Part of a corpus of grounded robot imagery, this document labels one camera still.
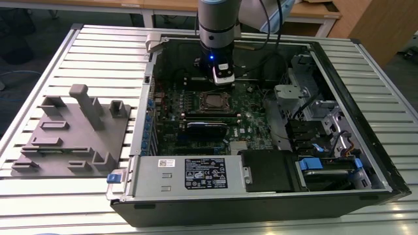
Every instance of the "sticker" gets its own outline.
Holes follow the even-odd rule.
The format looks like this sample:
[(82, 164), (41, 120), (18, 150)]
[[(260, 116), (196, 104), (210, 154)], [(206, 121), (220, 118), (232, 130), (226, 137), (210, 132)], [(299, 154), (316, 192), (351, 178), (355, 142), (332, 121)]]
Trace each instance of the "sticker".
[(228, 188), (224, 158), (184, 159), (184, 187)]
[(120, 4), (121, 6), (138, 7), (138, 4)]
[(174, 167), (176, 160), (174, 159), (158, 159), (157, 160), (157, 167)]

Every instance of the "wooden table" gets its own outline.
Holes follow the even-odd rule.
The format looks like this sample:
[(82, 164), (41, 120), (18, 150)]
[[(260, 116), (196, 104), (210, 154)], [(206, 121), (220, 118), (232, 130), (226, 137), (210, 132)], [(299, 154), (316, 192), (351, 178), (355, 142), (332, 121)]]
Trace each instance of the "wooden table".
[[(144, 16), (144, 26), (153, 28), (154, 15), (196, 16), (197, 0), (0, 0), (1, 7), (47, 10), (132, 13)], [(316, 37), (325, 37), (340, 18), (323, 4), (295, 4), (287, 22), (319, 24)]]

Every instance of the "table leg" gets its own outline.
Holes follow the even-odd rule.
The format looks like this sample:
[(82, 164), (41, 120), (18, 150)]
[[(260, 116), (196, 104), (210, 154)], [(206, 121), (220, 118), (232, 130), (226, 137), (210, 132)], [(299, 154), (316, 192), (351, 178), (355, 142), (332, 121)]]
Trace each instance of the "table leg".
[(325, 21), (319, 27), (315, 37), (325, 38), (332, 29), (333, 23), (335, 23), (335, 19), (325, 19)]
[(144, 27), (153, 28), (153, 11), (149, 9), (142, 9)]

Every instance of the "cpu socket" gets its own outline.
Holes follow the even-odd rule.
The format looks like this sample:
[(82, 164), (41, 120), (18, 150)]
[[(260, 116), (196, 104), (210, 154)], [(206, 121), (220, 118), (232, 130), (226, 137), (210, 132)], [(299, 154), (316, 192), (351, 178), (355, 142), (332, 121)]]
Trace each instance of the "cpu socket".
[(201, 93), (200, 94), (200, 113), (229, 113), (229, 95), (222, 93)]

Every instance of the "motherboard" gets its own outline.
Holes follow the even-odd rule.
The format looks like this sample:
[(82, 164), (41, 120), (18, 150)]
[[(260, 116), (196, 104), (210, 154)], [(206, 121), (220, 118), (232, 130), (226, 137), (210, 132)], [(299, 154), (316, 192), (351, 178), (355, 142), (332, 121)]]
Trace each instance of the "motherboard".
[(229, 155), (272, 149), (262, 101), (266, 91), (248, 82), (228, 87), (156, 83), (158, 155)]

